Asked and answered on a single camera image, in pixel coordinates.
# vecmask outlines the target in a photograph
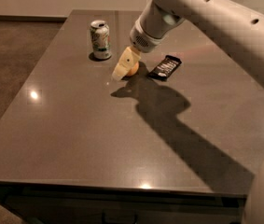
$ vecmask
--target beverage can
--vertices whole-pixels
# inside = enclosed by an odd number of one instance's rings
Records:
[[[93,54],[96,59],[106,60],[112,56],[110,30],[106,21],[96,20],[90,25]]]

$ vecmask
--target table surface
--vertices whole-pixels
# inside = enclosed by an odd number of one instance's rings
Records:
[[[264,160],[264,90],[188,21],[142,55],[137,75],[112,81],[139,14],[72,12],[0,120],[1,181],[248,193]],[[102,62],[91,55],[98,19],[113,52]],[[167,54],[182,66],[148,79]]]

